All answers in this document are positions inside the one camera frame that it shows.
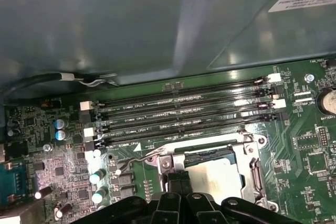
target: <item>white wire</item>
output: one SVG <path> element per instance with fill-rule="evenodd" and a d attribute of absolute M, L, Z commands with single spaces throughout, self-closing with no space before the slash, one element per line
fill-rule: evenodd
<path fill-rule="evenodd" d="M 79 83 L 85 85 L 85 86 L 88 86 L 88 87 L 95 87 L 95 86 L 98 86 L 102 83 L 106 82 L 106 80 L 104 79 L 97 79 L 97 80 L 94 80 L 94 81 L 91 81 L 91 82 L 82 82 L 80 81 Z"/>

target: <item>green circuit board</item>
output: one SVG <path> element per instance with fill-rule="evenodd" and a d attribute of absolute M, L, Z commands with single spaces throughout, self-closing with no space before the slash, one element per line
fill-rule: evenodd
<path fill-rule="evenodd" d="M 332 57 L 303 60 L 41 99 L 41 108 L 7 108 L 7 119 L 16 120 L 20 131 L 20 135 L 9 137 L 7 142 L 27 143 L 27 155 L 23 158 L 29 184 L 27 197 L 32 197 L 37 188 L 53 184 L 57 189 L 45 199 L 47 221 L 57 223 L 54 219 L 55 204 L 71 202 L 72 212 L 62 220 L 62 223 L 71 223 L 96 211 L 99 206 L 112 204 L 123 197 L 138 195 L 150 200 L 153 193 L 160 191 L 157 169 L 143 163 L 133 165 L 122 186 L 120 178 L 115 175 L 119 162 L 140 158 L 166 143 L 235 132 L 244 127 L 248 132 L 267 136 L 268 144 L 260 151 L 262 171 L 267 197 L 279 205 L 279 213 L 306 224 L 336 223 L 336 185 L 330 178 L 336 175 L 336 117 L 323 114 L 317 107 L 318 95 L 336 86 L 336 68 L 330 66 L 333 62 L 327 63 L 329 59 L 333 60 Z M 217 102 L 223 95 L 220 89 L 209 91 L 202 97 L 188 93 L 188 90 L 198 89 L 198 92 L 202 92 L 207 87 L 255 80 L 272 73 L 280 73 L 281 81 L 272 87 L 278 89 L 277 99 L 285 100 L 284 108 L 258 111 L 250 116 L 251 121 L 244 124 L 233 121 L 224 125 L 219 122 L 232 119 L 227 113 L 211 114 L 205 120 L 213 127 L 200 130 L 187 125 L 183 127 L 183 135 L 181 131 L 178 135 L 168 131 L 167 128 L 173 126 L 166 121 L 156 123 L 165 116 L 162 114 L 166 111 L 164 106 L 169 103 L 179 104 L 174 110 L 181 110 L 184 106 L 199 109 L 205 105 L 219 110 L 222 109 L 221 104 L 223 108 L 232 105 Z M 313 75 L 313 80 L 307 80 L 308 74 Z M 254 90 L 250 87 L 244 89 L 244 92 Z M 188 98 L 183 96 L 183 92 L 187 93 Z M 162 97 L 165 95 L 172 100 L 164 100 Z M 205 99 L 207 104 L 199 102 L 201 99 Z M 262 103 L 271 102 L 274 97 L 266 95 L 254 99 Z M 97 126 L 97 123 L 94 120 L 83 122 L 80 111 L 80 102 L 83 101 L 102 103 L 96 113 L 100 113 L 103 121 L 112 124 L 111 120 L 114 120 L 114 125 L 120 125 L 109 129 L 107 139 L 110 142 L 101 149 L 99 158 L 86 153 L 88 143 L 85 143 L 87 139 L 83 135 L 83 128 Z M 148 112 L 143 110 L 146 106 L 152 109 Z M 275 114 L 277 119 L 269 122 L 254 120 L 261 114 Z M 148 120 L 145 127 L 132 124 L 141 125 L 144 115 Z M 59 118 L 69 122 L 65 129 L 68 134 L 66 141 L 55 139 L 57 130 L 54 122 Z M 155 134 L 157 130 L 150 128 L 149 131 L 149 125 L 158 125 L 160 130 L 165 131 L 161 135 Z M 52 151 L 44 151 L 45 144 L 52 146 Z M 92 185 L 89 174 L 97 169 L 103 169 L 106 175 L 99 184 Z M 106 188 L 108 194 L 102 203 L 93 204 L 90 199 L 99 187 Z"/>

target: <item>capacitor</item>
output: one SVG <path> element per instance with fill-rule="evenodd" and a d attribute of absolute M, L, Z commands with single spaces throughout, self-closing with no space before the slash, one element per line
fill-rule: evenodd
<path fill-rule="evenodd" d="M 8 135 L 9 137 L 17 137 L 17 136 L 20 136 L 20 133 L 21 133 L 21 131 L 18 130 L 18 129 L 12 129 L 12 130 L 7 131 L 7 135 Z"/>
<path fill-rule="evenodd" d="M 51 186 L 47 186 L 45 188 L 42 188 L 41 190 L 39 190 L 35 193 L 35 199 L 43 199 L 44 197 L 51 194 L 53 192 L 52 190 L 53 189 L 52 189 Z"/>
<path fill-rule="evenodd" d="M 100 157 L 101 156 L 101 150 L 99 150 L 99 149 L 94 150 L 93 151 L 93 156 L 94 157 Z"/>
<path fill-rule="evenodd" d="M 7 122 L 7 126 L 8 126 L 9 128 L 18 128 L 19 125 L 20 125 L 20 123 L 19 123 L 18 120 L 9 120 L 9 121 Z"/>
<path fill-rule="evenodd" d="M 55 217 L 55 221 L 59 221 L 59 218 L 57 218 L 56 213 L 58 212 L 58 210 L 61 209 L 61 205 L 57 204 L 54 208 L 54 217 Z"/>
<path fill-rule="evenodd" d="M 57 212 L 56 212 L 56 217 L 57 218 L 62 218 L 67 212 L 69 212 L 72 209 L 72 204 L 71 203 L 65 203 L 64 206 L 62 206 Z"/>
<path fill-rule="evenodd" d="M 58 141 L 67 140 L 70 137 L 70 133 L 67 130 L 59 130 L 55 133 L 55 138 Z"/>
<path fill-rule="evenodd" d="M 101 181 L 105 176 L 105 173 L 100 169 L 96 171 L 95 173 L 91 174 L 90 176 L 90 182 L 92 184 L 97 184 L 99 181 Z"/>
<path fill-rule="evenodd" d="M 316 99 L 318 109 L 325 115 L 336 115 L 336 90 L 324 89 Z"/>
<path fill-rule="evenodd" d="M 69 126 L 69 121 L 66 119 L 57 119 L 54 122 L 54 126 L 56 129 L 61 130 L 61 129 L 65 129 L 66 127 Z"/>
<path fill-rule="evenodd" d="M 99 204 L 105 198 L 107 192 L 104 188 L 99 188 L 93 195 L 92 195 L 92 202 L 95 204 Z"/>
<path fill-rule="evenodd" d="M 99 206 L 98 208 L 97 208 L 97 211 L 99 211 L 99 210 L 101 210 L 101 209 L 103 209 L 103 208 L 105 208 L 106 206 L 104 206 L 104 205 L 101 205 L 101 206 Z"/>

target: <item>screw hole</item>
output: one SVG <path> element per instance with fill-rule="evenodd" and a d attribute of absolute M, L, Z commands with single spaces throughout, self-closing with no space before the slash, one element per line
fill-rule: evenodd
<path fill-rule="evenodd" d="M 263 138 L 259 138 L 259 139 L 258 139 L 258 143 L 259 143 L 259 144 L 264 144 L 264 143 L 265 143 L 265 139 L 263 139 Z"/>

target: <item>electrolytic capacitor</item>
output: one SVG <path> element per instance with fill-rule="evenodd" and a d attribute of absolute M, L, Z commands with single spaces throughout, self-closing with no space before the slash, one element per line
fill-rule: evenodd
<path fill-rule="evenodd" d="M 104 188 L 99 188 L 93 195 L 92 195 L 92 202 L 95 204 L 99 204 L 105 198 L 107 192 Z"/>
<path fill-rule="evenodd" d="M 55 133 L 55 138 L 58 141 L 67 140 L 70 137 L 70 133 L 67 130 L 59 130 Z"/>
<path fill-rule="evenodd" d="M 99 210 L 101 210 L 101 209 L 103 209 L 103 208 L 105 208 L 106 206 L 104 206 L 104 205 L 101 205 L 101 206 L 99 206 L 98 208 L 97 208 L 97 211 L 99 211 Z"/>
<path fill-rule="evenodd" d="M 97 184 L 99 181 L 101 181 L 105 176 L 105 173 L 100 169 L 96 171 L 95 173 L 91 174 L 90 176 L 90 182 L 92 184 Z"/>
<path fill-rule="evenodd" d="M 93 156 L 94 157 L 100 157 L 101 156 L 101 150 L 99 150 L 99 149 L 94 150 L 93 151 Z"/>
<path fill-rule="evenodd" d="M 39 190 L 35 193 L 35 199 L 43 199 L 47 195 L 51 194 L 53 192 L 52 190 L 53 189 L 52 189 L 51 186 L 47 186 L 45 188 L 42 188 L 41 190 Z"/>
<path fill-rule="evenodd" d="M 56 129 L 61 130 L 61 129 L 65 129 L 66 127 L 69 126 L 69 121 L 66 119 L 57 119 L 54 122 L 54 126 Z"/>
<path fill-rule="evenodd" d="M 20 133 L 21 133 L 21 131 L 18 130 L 18 129 L 13 129 L 13 130 L 9 130 L 9 131 L 7 131 L 7 135 L 8 135 L 9 137 L 20 136 Z"/>
<path fill-rule="evenodd" d="M 65 203 L 64 206 L 62 206 L 57 212 L 56 212 L 56 217 L 57 218 L 62 218 L 67 212 L 69 212 L 72 209 L 72 204 L 71 203 Z"/>
<path fill-rule="evenodd" d="M 9 120 L 9 121 L 7 122 L 7 126 L 8 126 L 9 128 L 18 128 L 19 125 L 20 125 L 20 123 L 19 123 L 18 120 Z"/>

